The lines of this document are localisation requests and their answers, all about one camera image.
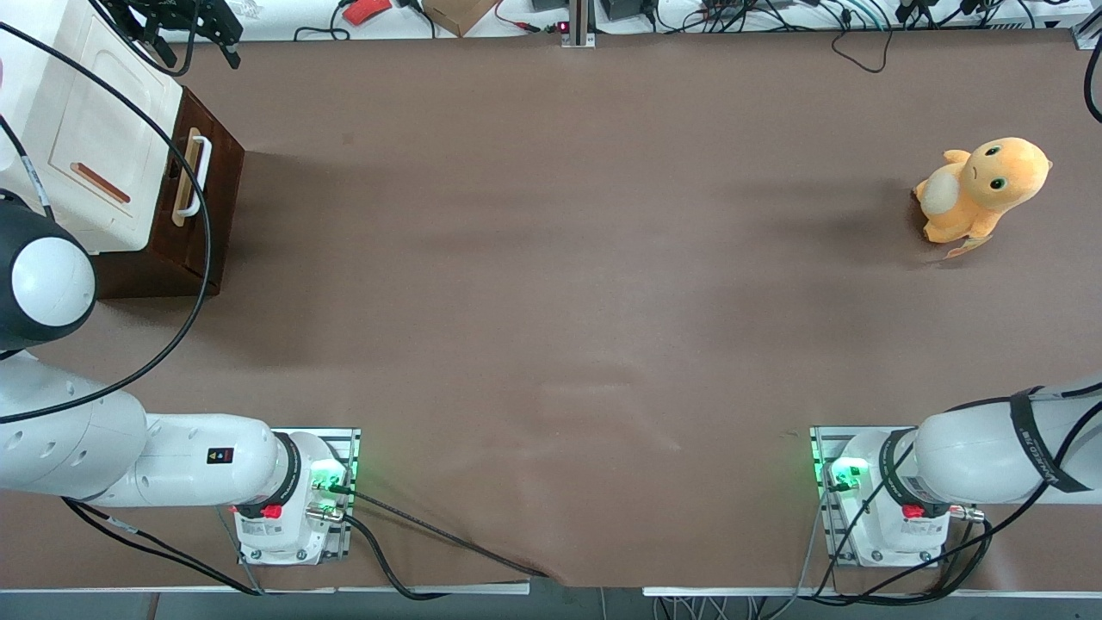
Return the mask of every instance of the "white handle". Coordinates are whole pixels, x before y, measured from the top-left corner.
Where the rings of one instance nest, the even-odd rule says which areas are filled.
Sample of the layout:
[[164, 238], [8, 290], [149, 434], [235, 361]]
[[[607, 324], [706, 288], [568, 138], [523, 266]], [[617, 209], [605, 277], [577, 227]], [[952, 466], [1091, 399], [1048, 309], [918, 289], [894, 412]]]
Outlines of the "white handle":
[[198, 192], [203, 191], [206, 185], [206, 173], [210, 167], [210, 152], [214, 150], [210, 148], [210, 140], [206, 135], [196, 135], [192, 138], [203, 146], [203, 152], [199, 153], [199, 165], [198, 170], [195, 172], [195, 176], [198, 177], [198, 186], [193, 186], [192, 191], [196, 192], [192, 194], [192, 203], [187, 205], [187, 208], [182, 208], [176, 211], [176, 215], [181, 217], [191, 217], [199, 211], [199, 196]]

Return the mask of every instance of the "metal post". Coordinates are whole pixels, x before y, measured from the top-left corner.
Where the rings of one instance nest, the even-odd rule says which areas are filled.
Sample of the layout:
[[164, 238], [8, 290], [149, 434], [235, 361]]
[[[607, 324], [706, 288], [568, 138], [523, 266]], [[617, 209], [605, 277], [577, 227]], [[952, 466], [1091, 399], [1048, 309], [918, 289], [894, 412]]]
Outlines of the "metal post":
[[590, 32], [593, 0], [570, 0], [570, 32], [562, 35], [563, 47], [596, 47], [597, 37]]

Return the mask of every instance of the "plush toy tag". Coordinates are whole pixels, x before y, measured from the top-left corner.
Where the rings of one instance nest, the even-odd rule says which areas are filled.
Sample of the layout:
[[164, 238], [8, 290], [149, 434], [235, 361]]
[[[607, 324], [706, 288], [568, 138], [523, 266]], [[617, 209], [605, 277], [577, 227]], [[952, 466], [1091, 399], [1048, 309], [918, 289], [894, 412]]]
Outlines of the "plush toy tag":
[[991, 240], [991, 235], [987, 235], [986, 237], [975, 237], [971, 239], [965, 239], [964, 244], [958, 248], [950, 249], [949, 253], [947, 253], [946, 257], [942, 258], [942, 260], [949, 260], [950, 258], [957, 258], [962, 253], [968, 253], [969, 251], [972, 251], [973, 249], [980, 247], [981, 244], [987, 242], [988, 240]]

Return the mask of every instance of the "orange plush toy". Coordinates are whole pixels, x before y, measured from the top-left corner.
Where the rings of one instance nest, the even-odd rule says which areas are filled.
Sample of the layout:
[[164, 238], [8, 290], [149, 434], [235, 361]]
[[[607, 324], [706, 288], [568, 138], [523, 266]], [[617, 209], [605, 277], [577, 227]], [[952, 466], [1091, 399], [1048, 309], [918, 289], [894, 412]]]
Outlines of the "orange plush toy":
[[915, 187], [929, 219], [922, 233], [933, 242], [968, 237], [946, 258], [960, 255], [991, 238], [998, 218], [1034, 197], [1052, 162], [1022, 138], [993, 140], [969, 153], [946, 151], [946, 165]]

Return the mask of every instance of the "brown table surface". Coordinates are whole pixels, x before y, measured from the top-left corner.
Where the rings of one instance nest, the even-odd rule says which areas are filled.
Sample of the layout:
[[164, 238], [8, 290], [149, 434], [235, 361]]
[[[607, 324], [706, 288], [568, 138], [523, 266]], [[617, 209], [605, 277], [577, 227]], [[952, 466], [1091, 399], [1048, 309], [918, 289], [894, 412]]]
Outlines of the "brown table surface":
[[[359, 426], [363, 489], [566, 585], [790, 586], [810, 426], [1102, 367], [1087, 54], [1067, 31], [897, 34], [869, 75], [830, 36], [248, 44], [237, 72], [199, 48], [187, 84], [249, 151], [225, 292], [132, 393]], [[882, 42], [842, 45], [875, 63]], [[1007, 134], [1045, 149], [1048, 184], [927, 264], [910, 186]], [[118, 378], [187, 304], [100, 304], [37, 353]], [[240, 575], [209, 508], [119, 515]], [[0, 520], [0, 587], [208, 584], [55, 499], [6, 494]], [[410, 584], [518, 577], [369, 522]], [[969, 586], [1096, 590], [1100, 530], [1037, 508]], [[359, 540], [260, 578], [382, 583]]]

